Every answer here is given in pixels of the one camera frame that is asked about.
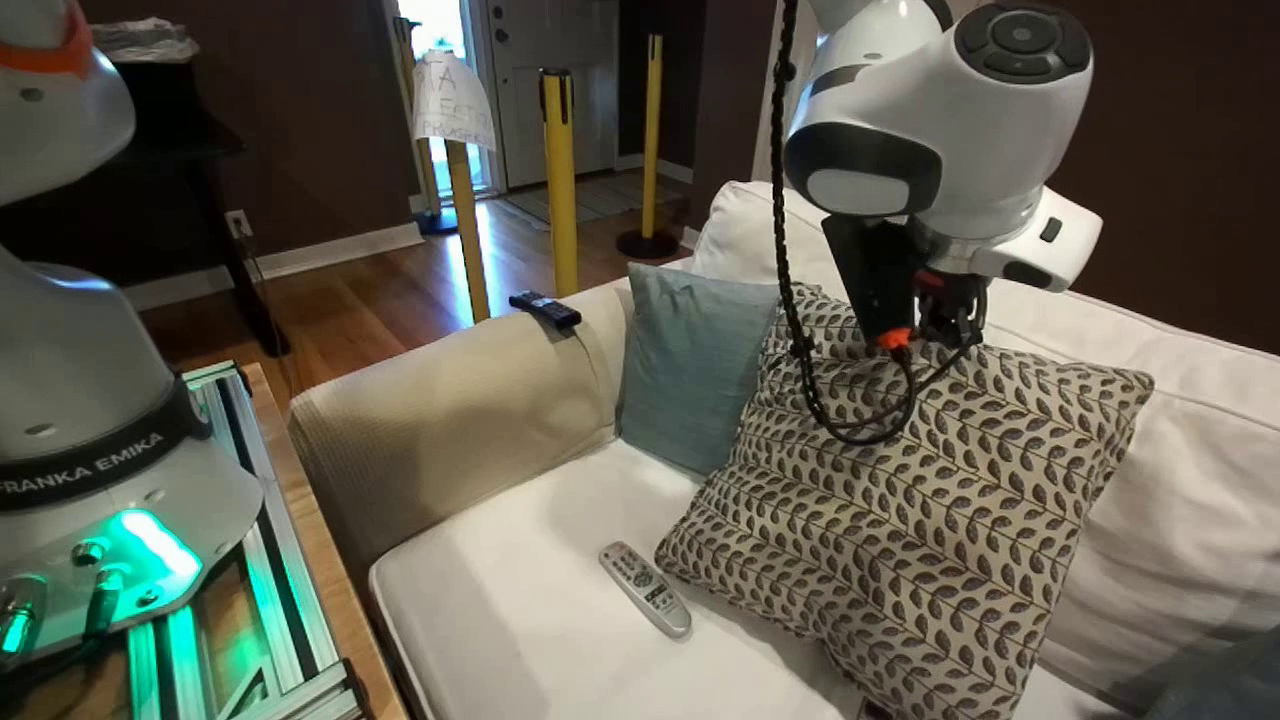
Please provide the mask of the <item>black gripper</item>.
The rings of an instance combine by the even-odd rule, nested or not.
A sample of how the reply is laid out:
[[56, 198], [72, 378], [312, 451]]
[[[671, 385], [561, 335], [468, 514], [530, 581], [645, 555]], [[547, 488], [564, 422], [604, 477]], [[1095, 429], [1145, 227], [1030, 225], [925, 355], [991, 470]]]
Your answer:
[[935, 273], [909, 225], [828, 215], [825, 240], [877, 352], [909, 358], [919, 339], [958, 352], [985, 339], [986, 278]]

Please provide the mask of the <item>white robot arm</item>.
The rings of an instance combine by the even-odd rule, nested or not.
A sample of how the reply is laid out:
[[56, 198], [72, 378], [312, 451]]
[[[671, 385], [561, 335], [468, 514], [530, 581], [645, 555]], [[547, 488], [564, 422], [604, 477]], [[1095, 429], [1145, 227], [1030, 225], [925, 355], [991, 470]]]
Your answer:
[[[1065, 288], [1098, 221], [1048, 176], [1095, 50], [1044, 0], [942, 22], [919, 0], [813, 0], [816, 61], [780, 167], [841, 221], [898, 221], [941, 277]], [[0, 198], [69, 186], [135, 132], [81, 0], [0, 0]], [[212, 441], [121, 288], [0, 251], [0, 614], [12, 668], [135, 628], [246, 535], [260, 478]]]

